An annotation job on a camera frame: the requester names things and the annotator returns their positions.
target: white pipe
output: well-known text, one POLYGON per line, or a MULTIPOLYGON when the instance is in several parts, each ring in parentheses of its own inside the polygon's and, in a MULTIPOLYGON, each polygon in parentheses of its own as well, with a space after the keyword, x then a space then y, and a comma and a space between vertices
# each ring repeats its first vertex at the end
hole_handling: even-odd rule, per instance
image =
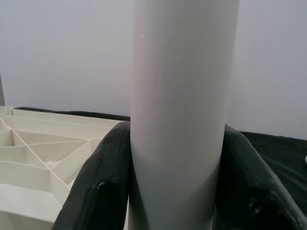
POLYGON ((135 0, 129 230, 207 230, 239 0, 135 0))

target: white cylinder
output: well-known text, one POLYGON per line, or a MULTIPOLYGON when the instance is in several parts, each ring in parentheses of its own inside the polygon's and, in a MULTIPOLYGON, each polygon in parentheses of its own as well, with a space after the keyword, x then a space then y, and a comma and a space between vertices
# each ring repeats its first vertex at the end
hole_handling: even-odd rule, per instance
POLYGON ((238 0, 135 0, 129 230, 208 230, 238 0))

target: white plastic tray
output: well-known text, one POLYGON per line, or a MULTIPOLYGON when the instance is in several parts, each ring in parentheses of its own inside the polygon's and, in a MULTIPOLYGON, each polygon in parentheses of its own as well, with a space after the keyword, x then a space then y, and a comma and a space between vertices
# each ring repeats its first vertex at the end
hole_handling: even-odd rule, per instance
POLYGON ((81 166, 117 123, 0 107, 1 229, 51 229, 81 166))

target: white wall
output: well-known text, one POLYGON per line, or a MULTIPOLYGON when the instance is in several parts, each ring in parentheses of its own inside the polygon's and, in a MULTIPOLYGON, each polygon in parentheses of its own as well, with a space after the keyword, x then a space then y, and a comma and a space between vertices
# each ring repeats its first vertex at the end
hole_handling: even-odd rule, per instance
MULTIPOLYGON (((228 123, 307 138, 307 1, 241 0, 228 123)), ((133 0, 0 1, 6 104, 130 114, 133 0)))
POLYGON ((12 106, 130 114, 133 0, 1 0, 12 106))
POLYGON ((241 0, 228 123, 307 139, 307 1, 241 0))

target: black cloth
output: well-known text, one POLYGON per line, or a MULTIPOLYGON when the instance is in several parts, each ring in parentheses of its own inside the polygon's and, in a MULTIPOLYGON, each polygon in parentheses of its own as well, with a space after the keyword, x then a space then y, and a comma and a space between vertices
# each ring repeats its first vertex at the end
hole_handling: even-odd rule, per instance
POLYGON ((84 163, 53 230, 122 230, 131 178, 130 122, 116 125, 84 163))
POLYGON ((307 141, 243 133, 307 216, 307 141))
POLYGON ((214 229, 306 230, 307 218, 246 137, 226 126, 214 229))

